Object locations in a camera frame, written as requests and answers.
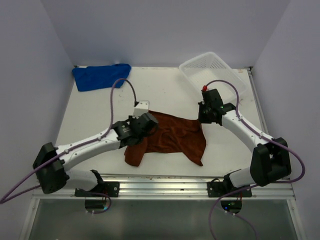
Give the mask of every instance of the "white plastic basket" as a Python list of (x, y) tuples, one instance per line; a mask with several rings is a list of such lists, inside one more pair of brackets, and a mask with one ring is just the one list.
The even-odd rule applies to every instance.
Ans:
[[(243, 96), (248, 89), (242, 78), (214, 52), (207, 52), (184, 62), (179, 66), (179, 70), (193, 85), (197, 101), (202, 100), (203, 86), (212, 80), (230, 82), (238, 90), (240, 96)], [(223, 103), (236, 102), (236, 93), (228, 84), (215, 82), (208, 88), (218, 89)]]

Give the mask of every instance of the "blue cloth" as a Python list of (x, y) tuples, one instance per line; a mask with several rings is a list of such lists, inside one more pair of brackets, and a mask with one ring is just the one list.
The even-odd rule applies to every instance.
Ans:
[[(76, 87), (79, 92), (96, 89), (111, 88), (116, 80), (129, 76), (131, 66), (129, 64), (115, 64), (110, 66), (76, 67), (72, 70)], [(115, 87), (120, 88), (124, 84), (119, 81)]]

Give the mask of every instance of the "black mounting bracket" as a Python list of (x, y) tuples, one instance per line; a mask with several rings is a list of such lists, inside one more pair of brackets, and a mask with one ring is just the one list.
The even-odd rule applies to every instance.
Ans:
[(237, 214), (242, 209), (241, 200), (221, 200), (221, 207), (223, 210)]
[[(231, 193), (233, 191), (236, 191), (238, 189), (244, 188), (244, 187), (249, 187), (249, 186), (242, 186), (242, 187), (232, 187), (230, 189), (226, 189), (225, 188), (225, 182), (224, 181), (215, 181), (216, 179), (209, 181), (206, 183), (207, 186), (207, 191), (208, 191), (208, 197), (209, 198), (219, 198), (227, 193)], [(242, 193), (242, 197), (243, 198), (250, 198), (252, 197), (252, 192), (251, 192), (251, 188), (248, 188), (247, 190), (244, 190), (241, 192)], [(229, 197), (238, 197), (240, 194), (236, 193), (233, 195), (230, 195)]]
[[(120, 183), (118, 181), (104, 181), (99, 184), (100, 187), (103, 187), (103, 192), (106, 193), (110, 198), (117, 198), (119, 196)], [(97, 197), (94, 193), (102, 193), (102, 191), (84, 191), (82, 189), (76, 189), (74, 192), (75, 197)]]

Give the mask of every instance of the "brown towel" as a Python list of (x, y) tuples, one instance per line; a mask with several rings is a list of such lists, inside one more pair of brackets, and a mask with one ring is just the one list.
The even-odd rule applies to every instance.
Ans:
[(188, 120), (156, 111), (149, 111), (159, 122), (158, 131), (145, 137), (138, 145), (128, 146), (125, 162), (138, 167), (145, 153), (184, 153), (188, 159), (203, 166), (201, 158), (206, 139), (198, 120)]

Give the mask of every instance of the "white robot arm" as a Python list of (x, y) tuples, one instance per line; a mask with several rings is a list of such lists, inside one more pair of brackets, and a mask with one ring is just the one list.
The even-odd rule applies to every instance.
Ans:
[(114, 123), (111, 129), (66, 145), (53, 146), (51, 142), (43, 145), (33, 163), (34, 169), (54, 156), (60, 156), (36, 172), (43, 193), (51, 194), (62, 188), (94, 193), (103, 191), (104, 183), (96, 170), (81, 171), (72, 168), (101, 153), (141, 143), (153, 128), (158, 127), (157, 119), (148, 111), (148, 101), (136, 102), (133, 116)]
[[(262, 139), (261, 136), (287, 147), (287, 142), (283, 138), (274, 139), (262, 132), (246, 120), (241, 113), (239, 113), (239, 118), (236, 107), (231, 103), (224, 104), (217, 89), (205, 89), (202, 91), (202, 96), (203, 101), (198, 103), (199, 121), (203, 124), (216, 123), (225, 127), (252, 152), (250, 167), (225, 175), (223, 182), (211, 182), (216, 192), (224, 195), (251, 184), (263, 187), (291, 173), (288, 151)], [(245, 120), (251, 129), (241, 120)], [(254, 134), (252, 130), (258, 132), (260, 136)]]
[[(217, 89), (202, 91), (202, 96), (203, 101), (199, 102), (198, 113), (200, 123), (217, 123), (225, 127), (252, 152), (249, 167), (225, 175), (223, 182), (212, 181), (215, 191), (226, 194), (251, 184), (263, 187), (291, 173), (289, 153), (253, 134), (252, 130), (238, 118), (236, 107), (231, 103), (223, 103)], [(96, 170), (80, 171), (72, 168), (98, 154), (141, 143), (153, 128), (158, 127), (158, 121), (148, 113), (148, 110), (149, 102), (140, 101), (135, 104), (133, 116), (113, 124), (107, 135), (105, 133), (108, 129), (75, 143), (56, 147), (52, 143), (47, 143), (42, 146), (33, 164), (34, 169), (52, 157), (61, 155), (58, 160), (36, 172), (42, 191), (50, 194), (64, 187), (89, 192), (102, 191), (103, 180)], [(284, 139), (273, 139), (249, 121), (246, 122), (260, 133), (260, 136), (287, 146)]]

